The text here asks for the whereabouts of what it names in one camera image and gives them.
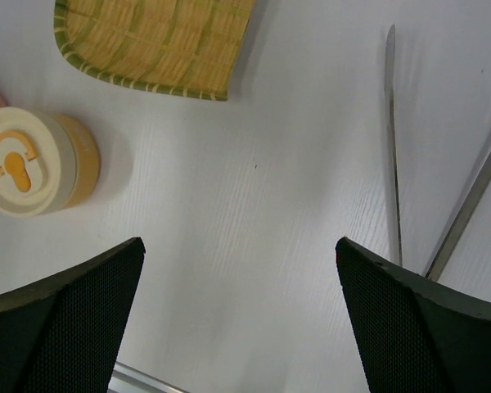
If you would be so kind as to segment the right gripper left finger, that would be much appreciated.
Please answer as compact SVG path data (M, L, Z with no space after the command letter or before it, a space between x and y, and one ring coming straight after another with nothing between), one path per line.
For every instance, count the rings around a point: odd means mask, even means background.
M0 392L106 392L144 263L133 237L0 295Z

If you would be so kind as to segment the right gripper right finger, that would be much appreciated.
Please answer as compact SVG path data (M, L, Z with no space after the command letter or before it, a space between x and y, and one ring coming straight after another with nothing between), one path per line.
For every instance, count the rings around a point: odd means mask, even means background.
M491 303L341 238L336 266L371 392L491 392Z

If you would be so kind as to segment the cream lid orange handle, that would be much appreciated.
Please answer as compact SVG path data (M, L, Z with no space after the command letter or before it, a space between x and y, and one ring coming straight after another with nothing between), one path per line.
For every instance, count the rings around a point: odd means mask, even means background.
M64 209L78 159L64 126L41 111L0 109L0 211L15 217Z

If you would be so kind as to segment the orange lunch box bowl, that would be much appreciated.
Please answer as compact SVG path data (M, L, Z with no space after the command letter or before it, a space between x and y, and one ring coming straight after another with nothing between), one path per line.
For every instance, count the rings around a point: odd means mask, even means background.
M92 195L99 180L101 154L93 134L81 121L63 114L51 117L69 138L75 159L72 188L59 207L65 210L85 202Z

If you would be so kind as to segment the metal tongs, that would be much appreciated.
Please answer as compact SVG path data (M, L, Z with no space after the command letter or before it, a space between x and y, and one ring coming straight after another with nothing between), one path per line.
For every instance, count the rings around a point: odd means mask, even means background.
M393 201L396 221L396 257L399 266L403 266L403 233L400 215L400 192L398 151L394 116L394 68L396 53L396 26L391 25L385 38L385 66L384 66L384 96L385 96L385 121L389 138L390 170L393 184ZM424 277L433 281L439 281L448 262L453 255L467 225L470 223L477 206L485 194L491 182L491 149L480 167L474 182L463 199L453 221L448 227L438 250L432 258Z

